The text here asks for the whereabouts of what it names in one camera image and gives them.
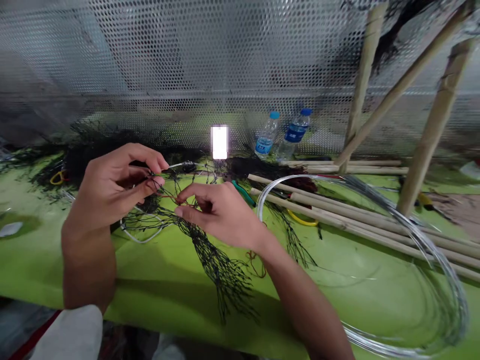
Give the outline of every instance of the metal mesh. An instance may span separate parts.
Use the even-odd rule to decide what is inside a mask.
[[[0,136],[51,135],[75,120],[159,128],[172,144],[209,146],[229,124],[232,148],[253,143],[268,112],[285,129],[314,110],[304,154],[338,154],[354,92],[370,0],[10,0],[0,5]],[[405,1],[392,0],[396,20]],[[363,120],[441,29],[460,1],[443,1],[400,32],[398,56],[370,80]],[[355,155],[410,156],[447,44]],[[476,151],[480,53],[461,83],[437,157]],[[9,128],[15,128],[15,136]]]

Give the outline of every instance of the forearm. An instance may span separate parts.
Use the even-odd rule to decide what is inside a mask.
[[[258,252],[293,327],[313,359],[354,359],[335,309],[269,232]]]
[[[108,227],[80,234],[65,222],[61,234],[63,304],[96,305],[105,313],[115,293],[117,264]]]

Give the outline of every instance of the yellow handle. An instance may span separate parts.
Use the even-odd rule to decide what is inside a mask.
[[[52,185],[61,185],[64,181],[65,181],[65,178],[64,178],[64,171],[65,170],[61,170],[59,172],[57,172],[55,175],[53,175],[50,179],[50,184]]]
[[[298,216],[296,216],[294,214],[294,212],[290,209],[287,209],[286,212],[288,213],[288,215],[291,216],[291,218],[293,220],[295,220],[297,223],[300,223],[302,225],[305,225],[305,226],[317,226],[319,224],[319,221],[318,220],[315,220],[314,222],[308,222],[308,221],[305,221],[305,220],[302,220],[301,218],[299,218]]]
[[[423,206],[433,205],[432,200],[430,200],[430,198],[427,195],[425,195],[423,192],[418,193],[418,201]]]

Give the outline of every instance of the left hand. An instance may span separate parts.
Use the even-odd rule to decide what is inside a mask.
[[[141,182],[150,171],[145,167],[131,166],[135,160],[146,163],[155,174],[169,168],[162,154],[138,143],[126,144],[91,160],[63,224],[64,236],[79,238],[110,226],[165,183],[161,176]]]

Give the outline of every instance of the finger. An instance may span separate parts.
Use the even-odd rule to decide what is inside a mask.
[[[161,153],[159,153],[158,151],[155,151],[155,150],[153,150],[153,149],[151,149],[151,148],[149,148],[145,145],[142,145],[142,144],[137,144],[137,145],[139,145],[144,150],[151,151],[153,153],[153,155],[156,157],[156,160],[157,160],[157,162],[160,165],[160,168],[162,170],[167,170],[170,167],[170,165],[165,161],[164,156]]]
[[[179,206],[175,209],[175,214],[189,223],[198,225],[205,230],[208,222],[213,215],[198,211],[190,206]]]
[[[169,167],[161,153],[139,143],[128,143],[105,157],[108,159],[108,165],[114,167],[124,167],[135,160],[146,163],[155,174],[160,174],[162,168]]]
[[[123,176],[116,183],[123,188],[131,188],[138,185],[142,180],[150,175],[150,169],[142,166],[129,166],[126,176]]]
[[[195,195],[197,201],[211,201],[216,185],[207,185],[194,182],[184,188],[176,197],[179,204],[184,203],[189,197]]]
[[[126,208],[132,209],[136,204],[142,203],[146,197],[156,193],[163,184],[165,184],[165,180],[160,176],[149,178],[134,188],[123,191],[121,193],[122,202]]]
[[[196,203],[200,207],[200,210],[204,213],[211,213],[212,212],[212,203],[210,201],[206,201],[198,196],[195,197]]]

